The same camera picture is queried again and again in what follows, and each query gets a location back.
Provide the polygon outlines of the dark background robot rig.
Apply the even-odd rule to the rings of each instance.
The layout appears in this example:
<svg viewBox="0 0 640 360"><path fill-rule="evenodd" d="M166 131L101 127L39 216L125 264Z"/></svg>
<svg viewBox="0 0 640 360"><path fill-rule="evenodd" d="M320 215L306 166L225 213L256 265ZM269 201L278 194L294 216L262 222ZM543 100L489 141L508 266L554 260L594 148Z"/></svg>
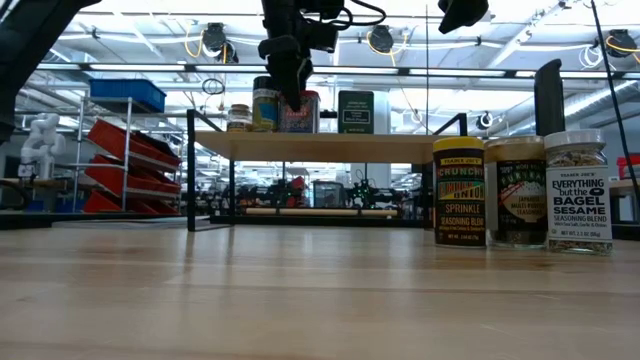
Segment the dark background robot rig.
<svg viewBox="0 0 640 360"><path fill-rule="evenodd" d="M404 197L393 188L376 187L360 169L356 170L356 182L345 192L347 203L361 209L398 209Z"/></svg>
<svg viewBox="0 0 640 360"><path fill-rule="evenodd" d="M309 206L307 184L301 176L291 181L277 180L269 186L242 186L236 204L244 207L303 208Z"/></svg>

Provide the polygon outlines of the grey background cabinet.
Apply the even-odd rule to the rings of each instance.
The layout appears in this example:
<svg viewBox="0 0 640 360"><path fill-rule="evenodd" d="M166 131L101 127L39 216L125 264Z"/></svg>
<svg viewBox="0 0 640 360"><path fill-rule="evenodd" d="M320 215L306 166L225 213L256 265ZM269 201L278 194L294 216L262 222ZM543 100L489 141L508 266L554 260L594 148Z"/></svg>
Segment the grey background cabinet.
<svg viewBox="0 0 640 360"><path fill-rule="evenodd" d="M339 182L314 181L313 207L331 209L345 208L346 191L344 185Z"/></svg>

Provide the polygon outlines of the thin black hanging rod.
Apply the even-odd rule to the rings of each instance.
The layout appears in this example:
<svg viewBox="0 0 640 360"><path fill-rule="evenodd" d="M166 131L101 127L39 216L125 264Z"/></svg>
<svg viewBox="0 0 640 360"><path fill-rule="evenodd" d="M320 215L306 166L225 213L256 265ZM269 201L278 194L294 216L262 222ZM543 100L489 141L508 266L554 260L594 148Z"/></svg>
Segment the thin black hanging rod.
<svg viewBox="0 0 640 360"><path fill-rule="evenodd" d="M431 131L429 129L429 118L430 118L430 113L429 113L429 108L430 108L430 78L429 78L429 66L430 66L430 50L429 50L429 45L430 45L430 39L429 39L429 35L430 35L430 30L429 30L429 2L427 0L427 2L425 3L425 68L426 68L426 99L425 99L425 133L426 135L430 135Z"/></svg>

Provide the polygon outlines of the wooden shelf riser black legs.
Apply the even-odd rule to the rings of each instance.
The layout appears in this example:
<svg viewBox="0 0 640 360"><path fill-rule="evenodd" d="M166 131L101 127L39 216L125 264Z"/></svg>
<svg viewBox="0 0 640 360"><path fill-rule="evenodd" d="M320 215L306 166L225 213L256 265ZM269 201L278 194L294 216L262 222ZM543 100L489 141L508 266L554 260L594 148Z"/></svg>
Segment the wooden shelf riser black legs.
<svg viewBox="0 0 640 360"><path fill-rule="evenodd" d="M373 135L340 133L225 132L195 109L187 119L187 229L196 230L195 145L200 144L229 160L229 185L235 185L237 161L411 163L419 166L422 185L427 186L427 165L432 145L453 124L466 136L467 115L458 113L433 134Z"/></svg>

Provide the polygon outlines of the tan-lid furikake seasoning jar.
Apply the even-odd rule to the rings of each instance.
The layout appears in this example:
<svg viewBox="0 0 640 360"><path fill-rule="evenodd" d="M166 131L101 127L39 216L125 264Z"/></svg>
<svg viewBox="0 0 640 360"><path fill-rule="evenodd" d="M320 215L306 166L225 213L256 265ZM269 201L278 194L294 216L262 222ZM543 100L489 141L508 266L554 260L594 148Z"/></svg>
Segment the tan-lid furikake seasoning jar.
<svg viewBox="0 0 640 360"><path fill-rule="evenodd" d="M486 142L485 177L491 245L543 248L548 229L543 138L504 137Z"/></svg>

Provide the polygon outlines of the dark green square spice tin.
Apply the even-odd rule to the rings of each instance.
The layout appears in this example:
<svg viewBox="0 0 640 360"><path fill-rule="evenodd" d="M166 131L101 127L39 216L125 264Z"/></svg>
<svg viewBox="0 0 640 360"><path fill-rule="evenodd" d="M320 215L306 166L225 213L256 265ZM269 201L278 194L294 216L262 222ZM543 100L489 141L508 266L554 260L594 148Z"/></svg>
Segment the dark green square spice tin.
<svg viewBox="0 0 640 360"><path fill-rule="evenodd" d="M341 90L338 93L338 132L344 134L374 133L374 93Z"/></svg>

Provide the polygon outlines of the black equipment rack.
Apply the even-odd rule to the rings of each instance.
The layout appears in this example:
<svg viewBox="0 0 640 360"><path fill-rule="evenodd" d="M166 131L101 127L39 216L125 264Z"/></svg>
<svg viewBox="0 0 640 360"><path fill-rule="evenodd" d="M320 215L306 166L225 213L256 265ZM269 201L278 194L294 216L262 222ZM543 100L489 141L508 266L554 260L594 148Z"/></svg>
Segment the black equipment rack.
<svg viewBox="0 0 640 360"><path fill-rule="evenodd" d="M434 203L433 163L413 164L411 171L413 174L420 175L420 183L412 191L415 215L421 217L425 229L432 228Z"/></svg>

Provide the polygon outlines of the red box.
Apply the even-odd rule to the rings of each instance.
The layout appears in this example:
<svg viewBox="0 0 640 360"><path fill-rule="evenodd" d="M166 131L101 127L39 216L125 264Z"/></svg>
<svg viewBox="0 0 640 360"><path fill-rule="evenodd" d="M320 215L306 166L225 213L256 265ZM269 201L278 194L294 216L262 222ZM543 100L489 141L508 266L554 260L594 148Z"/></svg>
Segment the red box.
<svg viewBox="0 0 640 360"><path fill-rule="evenodd" d="M640 153L631 154L630 160L630 164L627 164L627 159L625 157L617 158L616 165L618 169L618 177L620 179L630 179L631 172L629 168L632 168L636 178L640 181Z"/></svg>

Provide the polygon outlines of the wooden side table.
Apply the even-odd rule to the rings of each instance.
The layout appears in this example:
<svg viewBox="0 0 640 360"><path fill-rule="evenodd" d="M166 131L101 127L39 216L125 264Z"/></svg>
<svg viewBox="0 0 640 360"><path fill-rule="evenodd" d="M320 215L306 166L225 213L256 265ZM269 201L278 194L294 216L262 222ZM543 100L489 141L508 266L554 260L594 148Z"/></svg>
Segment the wooden side table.
<svg viewBox="0 0 640 360"><path fill-rule="evenodd" d="M638 224L640 225L640 197L637 197L636 191L639 188L634 187L630 179L612 181L610 185L611 205L612 205L612 222L614 224ZM622 206L622 200L628 198L630 201L629 211L625 212Z"/></svg>

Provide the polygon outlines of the red-lid smoked paprika tin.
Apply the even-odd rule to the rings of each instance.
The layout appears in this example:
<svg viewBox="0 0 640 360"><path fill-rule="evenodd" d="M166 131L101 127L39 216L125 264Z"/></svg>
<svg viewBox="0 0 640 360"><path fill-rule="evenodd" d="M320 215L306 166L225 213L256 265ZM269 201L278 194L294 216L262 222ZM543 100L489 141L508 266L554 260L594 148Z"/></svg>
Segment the red-lid smoked paprika tin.
<svg viewBox="0 0 640 360"><path fill-rule="evenodd" d="M305 90L300 94L300 109L294 111L283 95L279 96L278 131L284 133L315 133L320 115L320 96L316 91Z"/></svg>

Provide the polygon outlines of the yellow-lid crunchy onion can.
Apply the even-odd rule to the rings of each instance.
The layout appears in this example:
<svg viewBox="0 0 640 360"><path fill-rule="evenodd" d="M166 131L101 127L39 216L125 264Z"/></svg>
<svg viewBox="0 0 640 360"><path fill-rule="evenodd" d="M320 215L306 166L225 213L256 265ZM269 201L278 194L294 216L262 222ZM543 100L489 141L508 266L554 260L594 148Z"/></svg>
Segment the yellow-lid crunchy onion can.
<svg viewBox="0 0 640 360"><path fill-rule="evenodd" d="M484 143L456 136L433 144L434 231L440 246L485 248Z"/></svg>

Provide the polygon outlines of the blue plastic storage bin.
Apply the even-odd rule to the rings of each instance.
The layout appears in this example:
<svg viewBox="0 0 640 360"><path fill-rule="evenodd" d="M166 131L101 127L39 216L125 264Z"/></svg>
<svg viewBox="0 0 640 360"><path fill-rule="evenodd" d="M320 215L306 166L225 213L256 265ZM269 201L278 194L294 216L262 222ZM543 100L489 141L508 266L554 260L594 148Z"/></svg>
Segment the blue plastic storage bin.
<svg viewBox="0 0 640 360"><path fill-rule="evenodd" d="M166 93L145 79L91 79L90 100L111 112L126 113L132 99L133 113L163 113Z"/></svg>

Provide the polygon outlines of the red storage bin row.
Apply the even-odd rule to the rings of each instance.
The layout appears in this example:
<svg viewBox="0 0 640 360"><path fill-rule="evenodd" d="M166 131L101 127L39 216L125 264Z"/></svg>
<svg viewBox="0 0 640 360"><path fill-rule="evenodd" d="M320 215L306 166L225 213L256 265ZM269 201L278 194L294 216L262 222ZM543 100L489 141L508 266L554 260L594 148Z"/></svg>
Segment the red storage bin row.
<svg viewBox="0 0 640 360"><path fill-rule="evenodd" d="M131 199L126 201L126 209L122 208L121 198L111 193L94 190L85 202L84 213L129 212L147 215L179 215L179 212L161 200Z"/></svg>
<svg viewBox="0 0 640 360"><path fill-rule="evenodd" d="M166 142L156 140L140 131L131 131L129 135L126 135L125 129L101 119L93 125L88 138L119 160L124 159L126 140L129 140L130 159L134 157L151 159L166 168L177 168L181 163L180 158Z"/></svg>
<svg viewBox="0 0 640 360"><path fill-rule="evenodd" d="M169 197L181 192L179 184L159 171L132 163L125 171L123 161L104 155L95 155L85 174L118 197L124 193L131 196Z"/></svg>

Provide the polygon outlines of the thin black slanted pole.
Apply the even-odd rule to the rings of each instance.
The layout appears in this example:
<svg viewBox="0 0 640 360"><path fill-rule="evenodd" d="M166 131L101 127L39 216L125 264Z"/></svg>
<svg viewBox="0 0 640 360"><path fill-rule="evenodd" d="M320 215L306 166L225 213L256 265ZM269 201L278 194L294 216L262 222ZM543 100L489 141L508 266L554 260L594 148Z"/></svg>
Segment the thin black slanted pole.
<svg viewBox="0 0 640 360"><path fill-rule="evenodd" d="M608 55L607 55L606 48L605 48L605 39L604 39L604 34L603 34L603 31L602 31L602 27L601 27L599 16L598 16L598 12L597 12L596 1L595 0L589 0L589 2L590 2L591 11L592 11L592 14L593 14L593 17L594 17L594 22L595 22L595 26L596 26L597 35L598 35L599 46L600 46L601 53L602 53L602 56L603 56L603 62L604 62L604 67L605 67L605 71L606 71L606 79L607 79L607 83L608 83L608 86L609 86L611 100L612 100L612 104L613 104L613 108L614 108L614 113L615 113L615 116L616 116L616 123L617 123L618 130L619 130L619 137L620 137L620 141L621 141L621 145L622 145L623 154L624 154L624 157L627 159L627 164L630 164L631 160L630 160L630 153L629 153L628 144L627 144L627 137L626 137L624 124L623 124L623 120L622 120L620 109L619 109L619 102L618 102L618 98L617 98L617 90L615 89L615 85L614 85L614 81L613 81L613 77L612 77L611 66L610 66L610 62L609 62ZM632 181L633 186L639 188L638 187L638 180L636 178L636 175L633 172L633 169L629 168L629 170L631 172L630 180ZM640 197L640 188L639 188L638 191L636 191L636 195L637 195L637 197Z"/></svg>

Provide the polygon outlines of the black upright column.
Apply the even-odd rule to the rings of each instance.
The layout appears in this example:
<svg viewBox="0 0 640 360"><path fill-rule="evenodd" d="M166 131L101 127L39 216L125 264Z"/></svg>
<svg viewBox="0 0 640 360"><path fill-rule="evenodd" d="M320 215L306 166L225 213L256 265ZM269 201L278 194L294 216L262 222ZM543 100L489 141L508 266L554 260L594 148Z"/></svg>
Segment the black upright column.
<svg viewBox="0 0 640 360"><path fill-rule="evenodd" d="M562 61L554 59L539 68L534 75L535 132L538 136L566 129L561 66Z"/></svg>

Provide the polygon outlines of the white-lid bagel sesame seasoning jar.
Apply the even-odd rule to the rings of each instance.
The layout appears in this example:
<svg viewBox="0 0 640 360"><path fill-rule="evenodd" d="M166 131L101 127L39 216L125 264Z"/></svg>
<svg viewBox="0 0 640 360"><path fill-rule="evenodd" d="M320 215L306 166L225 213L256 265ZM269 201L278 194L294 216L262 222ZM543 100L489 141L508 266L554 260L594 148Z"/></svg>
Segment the white-lid bagel sesame seasoning jar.
<svg viewBox="0 0 640 360"><path fill-rule="evenodd" d="M599 130L544 138L547 247L552 252L608 255L613 250L606 141Z"/></svg>

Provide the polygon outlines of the black-lid spice bottle blue label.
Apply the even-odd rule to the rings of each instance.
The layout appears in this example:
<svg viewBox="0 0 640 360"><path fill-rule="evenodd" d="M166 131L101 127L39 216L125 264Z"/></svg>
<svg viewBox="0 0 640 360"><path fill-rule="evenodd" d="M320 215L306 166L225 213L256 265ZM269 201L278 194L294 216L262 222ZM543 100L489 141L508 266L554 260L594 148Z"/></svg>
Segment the black-lid spice bottle blue label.
<svg viewBox="0 0 640 360"><path fill-rule="evenodd" d="M254 132L274 132L279 119L279 92L270 76L253 81L252 126Z"/></svg>

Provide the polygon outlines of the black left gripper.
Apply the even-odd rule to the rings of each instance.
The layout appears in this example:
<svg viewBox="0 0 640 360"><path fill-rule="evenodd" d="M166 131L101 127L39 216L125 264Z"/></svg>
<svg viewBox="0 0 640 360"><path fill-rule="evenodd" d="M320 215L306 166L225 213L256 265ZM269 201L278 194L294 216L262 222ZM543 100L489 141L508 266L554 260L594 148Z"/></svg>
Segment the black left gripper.
<svg viewBox="0 0 640 360"><path fill-rule="evenodd" d="M334 53L338 32L335 23L345 9L344 0L261 0L263 27L267 38L258 45L259 56L293 54L299 58L269 59L269 73L275 86L294 111L301 108L301 92L313 72L311 50Z"/></svg>

